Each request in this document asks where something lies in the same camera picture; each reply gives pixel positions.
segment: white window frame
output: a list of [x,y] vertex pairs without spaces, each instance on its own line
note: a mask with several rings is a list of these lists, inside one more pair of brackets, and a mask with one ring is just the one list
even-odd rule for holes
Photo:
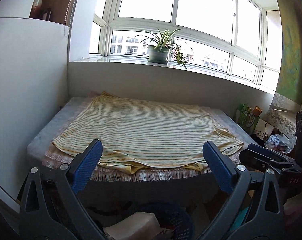
[[135,55],[137,56],[138,55],[138,46],[131,46],[131,45],[126,45],[126,51],[124,52],[124,55]]
[[263,49],[263,54],[262,54],[262,65],[261,65],[261,71],[260,71],[259,78],[258,78],[258,84],[261,84],[261,82],[262,82],[264,69],[269,69],[269,70],[275,71],[277,73],[280,73],[279,69],[273,68],[272,66],[267,66],[265,64],[267,42],[268,42],[268,38],[267,38],[268,37],[267,12],[268,11],[278,11],[278,10],[279,10],[278,8],[274,8],[274,7],[272,7],[272,8],[263,8],[262,9],[263,20],[264,20],[263,26],[265,26],[265,29],[264,29],[264,32],[263,32],[264,38],[263,38],[263,45],[262,45],[262,47],[264,49]]
[[115,49],[116,49],[116,45],[111,45],[110,54],[115,54]]
[[[237,46],[237,33],[238,33],[238,0],[233,0],[233,31],[232,31],[232,41],[227,42],[210,34],[194,30],[191,28],[178,26],[175,24],[178,11],[179,0],[173,0],[171,22],[163,22],[158,20],[142,19],[142,18],[131,18],[131,17],[119,17],[121,0],[106,0],[104,13],[102,19],[94,15],[94,22],[101,26],[99,49],[98,53],[102,56],[110,55],[112,32],[115,31],[157,31],[157,27],[163,31],[165,29],[181,29],[177,32],[179,38],[186,40],[191,40],[204,45],[211,46],[216,49],[228,52],[230,54],[229,63],[227,65],[226,74],[229,76],[234,76],[245,81],[260,85],[262,81],[262,75],[264,68],[275,70],[269,66],[265,65],[266,56],[266,44],[267,44],[267,18],[266,12],[269,10],[278,10],[278,8],[263,8],[261,9],[252,0],[248,0],[254,6],[259,9],[260,12],[260,39],[259,39],[259,51],[258,55],[255,56],[251,52]],[[231,74],[234,56],[240,57],[254,65],[256,65],[256,71],[254,75],[254,80],[250,81],[248,79]],[[145,57],[142,55],[134,55],[134,57]],[[197,67],[202,67],[205,69],[211,69],[210,67],[196,65]]]

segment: screw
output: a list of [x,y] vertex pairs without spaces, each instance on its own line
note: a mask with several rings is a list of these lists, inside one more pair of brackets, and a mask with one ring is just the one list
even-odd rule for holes
[[238,165],[237,168],[238,168],[239,171],[245,171],[246,170],[246,167],[242,164]]
[[38,168],[37,167],[33,167],[32,169],[31,169],[31,173],[36,173],[38,171]]
[[61,164],[61,166],[60,166],[60,169],[63,171],[66,170],[67,168],[69,168],[69,164],[67,164],[67,163]]
[[274,170],[272,170],[272,169],[267,169],[266,172],[269,173],[270,175],[274,174]]

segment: yellow striped fabric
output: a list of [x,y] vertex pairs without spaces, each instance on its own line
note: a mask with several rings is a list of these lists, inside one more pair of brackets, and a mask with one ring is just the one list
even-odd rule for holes
[[96,97],[53,144],[76,156],[93,139],[103,144],[99,165],[133,174],[142,168],[187,168],[208,165],[202,147],[213,141],[226,155],[243,145],[199,106]]

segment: plastic bag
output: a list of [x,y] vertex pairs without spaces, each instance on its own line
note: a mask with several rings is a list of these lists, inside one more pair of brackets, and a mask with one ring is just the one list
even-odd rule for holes
[[286,136],[275,134],[271,135],[264,145],[269,150],[274,150],[282,154],[288,154],[293,150],[295,143],[296,138],[293,140],[287,138]]

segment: plant pot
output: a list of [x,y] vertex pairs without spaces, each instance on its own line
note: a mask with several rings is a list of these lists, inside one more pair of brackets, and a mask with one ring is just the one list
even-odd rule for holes
[[159,63],[159,64],[167,64],[167,58],[168,58],[168,51],[170,50],[169,48],[162,48],[160,50],[160,47],[156,48],[156,46],[149,46],[149,62],[153,63]]

